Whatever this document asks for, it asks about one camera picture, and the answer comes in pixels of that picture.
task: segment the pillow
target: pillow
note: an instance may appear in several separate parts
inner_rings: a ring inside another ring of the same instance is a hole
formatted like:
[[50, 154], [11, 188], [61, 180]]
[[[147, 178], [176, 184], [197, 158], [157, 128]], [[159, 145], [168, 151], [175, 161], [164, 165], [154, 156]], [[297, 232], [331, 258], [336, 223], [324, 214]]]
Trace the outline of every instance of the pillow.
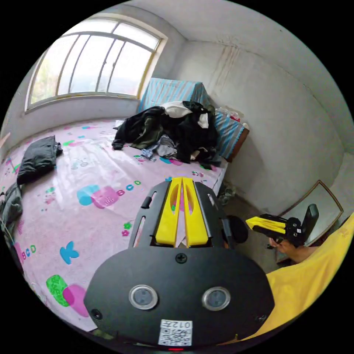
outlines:
[[220, 109], [215, 110], [215, 127], [219, 134], [216, 150], [220, 156], [229, 160], [233, 157], [234, 148], [245, 127]]
[[34, 182], [51, 172], [56, 166], [56, 157], [62, 152], [60, 143], [55, 141], [54, 135], [32, 143], [23, 156], [17, 175], [17, 184]]

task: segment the ceiling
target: ceiling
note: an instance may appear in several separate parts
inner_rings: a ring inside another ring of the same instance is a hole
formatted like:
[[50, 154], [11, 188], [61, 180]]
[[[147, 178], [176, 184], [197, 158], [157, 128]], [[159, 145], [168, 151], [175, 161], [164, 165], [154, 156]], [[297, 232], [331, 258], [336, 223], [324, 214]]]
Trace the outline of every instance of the ceiling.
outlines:
[[353, 122], [338, 86], [313, 52], [283, 26], [226, 0], [132, 0], [124, 4], [163, 18], [190, 41], [236, 45], [282, 67], [311, 91], [336, 124], [342, 141], [348, 141], [354, 151], [349, 135]]

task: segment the black wheel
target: black wheel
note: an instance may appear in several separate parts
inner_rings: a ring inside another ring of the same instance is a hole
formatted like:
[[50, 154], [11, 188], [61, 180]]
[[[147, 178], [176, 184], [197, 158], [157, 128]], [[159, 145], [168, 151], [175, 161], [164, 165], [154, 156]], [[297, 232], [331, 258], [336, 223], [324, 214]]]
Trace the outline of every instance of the black wheel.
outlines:
[[237, 243], [244, 243], [248, 239], [248, 229], [245, 222], [235, 215], [228, 215], [231, 232]]

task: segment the yellow shirt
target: yellow shirt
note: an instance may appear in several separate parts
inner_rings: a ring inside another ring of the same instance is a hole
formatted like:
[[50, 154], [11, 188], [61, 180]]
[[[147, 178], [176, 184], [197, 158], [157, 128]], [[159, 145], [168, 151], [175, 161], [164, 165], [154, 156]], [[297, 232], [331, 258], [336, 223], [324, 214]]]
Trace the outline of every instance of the yellow shirt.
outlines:
[[[326, 289], [349, 249], [354, 213], [307, 259], [267, 274], [275, 306], [263, 326], [247, 340], [271, 331], [306, 310]], [[234, 343], [232, 340], [223, 344]]]

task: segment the bed sheet pattern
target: bed sheet pattern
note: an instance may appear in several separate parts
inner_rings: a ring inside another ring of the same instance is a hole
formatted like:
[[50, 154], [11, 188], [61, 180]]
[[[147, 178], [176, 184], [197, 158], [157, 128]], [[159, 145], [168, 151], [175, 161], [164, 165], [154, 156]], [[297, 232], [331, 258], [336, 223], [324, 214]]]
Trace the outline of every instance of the bed sheet pattern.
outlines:
[[[23, 188], [24, 211], [14, 240], [24, 277], [37, 296], [85, 331], [96, 328], [83, 306], [86, 288], [106, 259], [128, 247], [134, 219], [150, 189], [183, 176], [213, 188], [225, 169], [205, 170], [198, 163], [159, 157], [147, 161], [129, 146], [113, 150], [114, 126], [112, 119], [49, 129], [15, 147], [0, 166], [0, 188], [7, 190], [31, 142], [55, 135], [62, 144], [55, 170]], [[183, 238], [180, 212], [178, 243]]]

